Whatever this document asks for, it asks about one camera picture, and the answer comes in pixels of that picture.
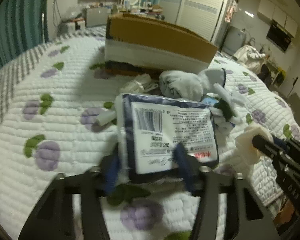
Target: white cylinder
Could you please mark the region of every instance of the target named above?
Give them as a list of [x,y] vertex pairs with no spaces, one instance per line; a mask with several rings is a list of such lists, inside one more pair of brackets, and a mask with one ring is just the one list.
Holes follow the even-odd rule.
[[98,125],[104,126],[104,125],[106,125],[107,123],[110,123],[112,120],[114,120],[116,118],[117,118],[116,112],[113,111],[113,110],[110,110],[110,111],[104,112],[102,114],[99,114],[96,117],[96,122],[97,122]]

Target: white quilt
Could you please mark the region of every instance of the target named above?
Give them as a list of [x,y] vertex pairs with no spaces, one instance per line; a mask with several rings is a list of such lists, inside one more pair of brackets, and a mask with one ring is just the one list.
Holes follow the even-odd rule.
[[[77,37],[51,46],[35,70],[15,89],[0,126],[0,223],[13,240],[18,238],[29,213],[57,173],[74,175],[98,165],[117,142],[116,126],[93,125],[94,117],[106,111],[104,103],[113,102],[119,88],[130,78],[91,69],[103,61],[103,45],[100,37]],[[226,68],[226,88],[239,91],[247,99],[246,107],[239,108],[242,124],[229,137],[217,132],[219,166],[230,164],[243,173],[263,204],[269,205],[282,195],[271,161],[263,157],[252,167],[246,165],[234,150],[234,139],[251,121],[281,138],[285,137],[285,127],[286,135],[292,133],[300,140],[300,128],[287,104],[269,92],[253,73],[221,57],[216,57],[211,66]],[[35,136],[41,138],[37,149],[27,143]],[[111,239],[157,240],[191,230],[199,199],[185,192],[182,183],[143,187],[151,195],[132,204],[123,202],[112,207],[102,199]],[[74,198],[75,225],[77,238],[82,238],[79,198]],[[226,204],[224,195],[219,198],[217,239],[222,239]]]

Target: quilted bedspread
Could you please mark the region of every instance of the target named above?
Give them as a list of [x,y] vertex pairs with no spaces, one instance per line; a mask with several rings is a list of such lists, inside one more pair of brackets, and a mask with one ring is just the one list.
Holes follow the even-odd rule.
[[[98,67],[103,62],[105,40],[92,33],[59,38],[44,45],[28,73],[22,72],[20,82],[11,84],[14,77],[4,75],[11,68],[17,69],[16,63],[0,72],[0,224],[13,240],[18,238],[29,213],[57,173],[69,176],[98,165],[117,142],[116,126],[99,127],[94,123],[95,117],[106,111],[108,102],[114,101],[119,88],[131,78],[111,76]],[[30,59],[30,54],[26,52],[26,59]],[[18,63],[26,64],[22,59]],[[300,128],[284,100],[249,70],[222,57],[215,57],[211,66],[225,68],[226,89],[241,93],[247,101],[245,107],[238,108],[242,124],[230,136],[216,131],[219,169],[230,165],[242,173],[275,216],[278,210],[273,210],[273,206],[280,200],[282,190],[275,182],[276,172],[270,159],[262,157],[254,166],[247,165],[235,150],[234,140],[250,122],[260,123],[281,138],[292,135],[300,140]],[[101,199],[111,239],[151,240],[165,239],[173,233],[187,235],[194,223],[198,198],[185,192],[182,183],[138,187],[147,197],[131,203],[122,200],[116,206]],[[225,195],[220,194],[219,200],[217,239],[222,239]],[[76,237],[82,239],[77,195],[74,213]]]

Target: pink garment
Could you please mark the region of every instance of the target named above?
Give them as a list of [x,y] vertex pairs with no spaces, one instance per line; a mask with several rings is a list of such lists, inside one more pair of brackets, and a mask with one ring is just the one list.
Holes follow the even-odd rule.
[[231,22],[231,19],[232,19],[232,16],[235,12],[238,11],[238,5],[237,5],[237,2],[235,0],[232,0],[230,1],[230,4],[229,4],[229,7],[228,7],[228,11],[227,11],[227,14],[226,14],[226,18],[225,18],[225,21],[230,23]]

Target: faucet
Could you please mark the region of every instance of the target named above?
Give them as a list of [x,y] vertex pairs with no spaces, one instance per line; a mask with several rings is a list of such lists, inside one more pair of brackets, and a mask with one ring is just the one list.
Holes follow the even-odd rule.
[[253,45],[255,46],[255,45],[256,45],[256,39],[252,37],[252,38],[249,40],[248,45],[250,45],[250,46],[251,46],[251,41],[253,41]]

